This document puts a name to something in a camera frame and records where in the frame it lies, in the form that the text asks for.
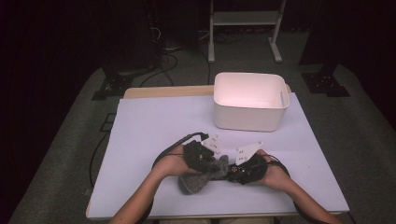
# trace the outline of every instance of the human arm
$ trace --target human arm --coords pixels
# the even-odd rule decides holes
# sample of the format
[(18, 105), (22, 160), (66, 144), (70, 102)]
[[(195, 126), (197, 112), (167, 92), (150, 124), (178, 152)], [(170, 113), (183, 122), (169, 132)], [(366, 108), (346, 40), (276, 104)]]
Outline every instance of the human arm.
[(149, 208), (164, 178), (169, 175), (182, 175), (186, 172), (195, 173), (179, 156), (183, 154), (183, 146), (176, 147), (170, 154), (173, 155), (164, 156), (155, 164), (139, 188), (111, 219), (111, 224), (136, 223)]
[[(267, 162), (271, 158), (262, 149), (257, 152), (264, 156)], [(308, 216), (326, 223), (341, 223), (341, 221), (330, 214), (320, 204), (318, 204), (303, 188), (294, 182), (283, 170), (277, 165), (269, 165), (265, 176), (259, 181), (261, 184), (272, 189), (282, 190), (287, 193), (291, 199), (301, 208)]]

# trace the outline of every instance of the gray carpet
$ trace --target gray carpet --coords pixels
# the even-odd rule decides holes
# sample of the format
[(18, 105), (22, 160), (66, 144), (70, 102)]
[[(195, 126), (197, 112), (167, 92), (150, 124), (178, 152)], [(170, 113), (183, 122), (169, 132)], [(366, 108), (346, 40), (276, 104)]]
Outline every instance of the gray carpet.
[[(360, 224), (393, 223), (396, 220), (393, 207), (396, 204), (396, 132), (354, 74), (342, 65), (334, 75), (350, 97), (330, 98), (309, 92), (300, 74), (318, 71), (319, 65), (298, 65), (308, 33), (279, 34), (277, 44), (283, 63), (275, 63), (266, 40), (269, 35), (244, 35), (241, 41), (217, 44), (209, 83), (213, 84), (215, 75), (224, 71), (281, 75), (300, 100), (346, 197), (350, 214)], [(172, 53), (177, 57), (177, 66), (168, 74), (175, 86), (207, 83), (209, 70), (203, 55), (207, 53), (207, 44), (203, 43), (200, 48), (201, 51), (184, 49)], [(165, 68), (174, 62), (171, 57), (163, 57)], [(150, 74), (137, 77), (132, 86), (138, 87), (148, 76)], [(10, 223), (93, 223), (85, 217), (92, 190), (88, 175), (90, 160), (105, 135), (99, 132), (101, 125), (108, 113), (116, 112), (120, 99), (91, 100), (104, 79), (104, 73), (98, 69), (82, 88)], [(165, 75), (158, 75), (144, 86), (169, 85)], [(99, 172), (107, 141), (108, 137), (94, 157), (93, 180)], [(339, 217), (345, 223), (352, 223), (347, 214)], [(306, 222), (299, 217), (283, 217), (281, 223)]]

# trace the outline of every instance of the gray cloth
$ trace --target gray cloth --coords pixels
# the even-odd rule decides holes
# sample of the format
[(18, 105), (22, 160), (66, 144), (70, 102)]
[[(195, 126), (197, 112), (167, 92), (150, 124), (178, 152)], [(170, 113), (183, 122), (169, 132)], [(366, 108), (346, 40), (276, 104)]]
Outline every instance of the gray cloth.
[(185, 194), (194, 194), (201, 191), (201, 189), (211, 179), (222, 178), (227, 175), (228, 156), (223, 155), (218, 160), (213, 161), (220, 170), (213, 173), (204, 174), (184, 174), (178, 178), (178, 185), (181, 191)]

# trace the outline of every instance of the metal stand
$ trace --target metal stand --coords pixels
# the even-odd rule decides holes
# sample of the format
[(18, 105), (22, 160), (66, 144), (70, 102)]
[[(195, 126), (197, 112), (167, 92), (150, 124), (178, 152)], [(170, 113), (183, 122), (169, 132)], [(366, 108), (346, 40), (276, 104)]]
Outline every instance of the metal stand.
[(279, 11), (246, 11), (246, 12), (214, 12), (213, 1), (210, 1), (210, 26), (208, 60), (215, 61), (215, 45), (213, 41), (213, 27), (221, 25), (274, 25), (275, 30), (272, 37), (268, 38), (271, 50), (277, 63), (282, 62), (276, 45), (277, 34), (283, 18), (286, 0), (282, 0)]
[(303, 79), (311, 93), (326, 93), (329, 97), (349, 96), (347, 89), (340, 86), (332, 73), (338, 63), (327, 62), (317, 73), (302, 73)]
[(107, 96), (122, 97), (125, 91), (131, 88), (133, 80), (134, 79), (130, 77), (120, 76), (117, 79), (113, 79), (113, 81), (110, 83), (107, 79), (105, 79), (100, 90), (93, 94), (91, 100), (101, 101), (105, 100)]

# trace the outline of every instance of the white tabletop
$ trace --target white tabletop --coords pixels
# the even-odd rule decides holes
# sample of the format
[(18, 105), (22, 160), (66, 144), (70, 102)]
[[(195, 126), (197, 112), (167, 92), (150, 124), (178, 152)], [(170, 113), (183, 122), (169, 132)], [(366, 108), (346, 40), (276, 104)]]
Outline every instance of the white tabletop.
[[(155, 158), (189, 133), (219, 136), (221, 153), (234, 162), (237, 147), (263, 142), (291, 177), (330, 212), (349, 208), (295, 93), (273, 133), (222, 130), (213, 121), (213, 95), (120, 100), (106, 155), (87, 217), (111, 218), (149, 173)], [(263, 186), (210, 181), (202, 191), (183, 195), (176, 177), (160, 185), (149, 217), (241, 217), (296, 213), (283, 192)]]

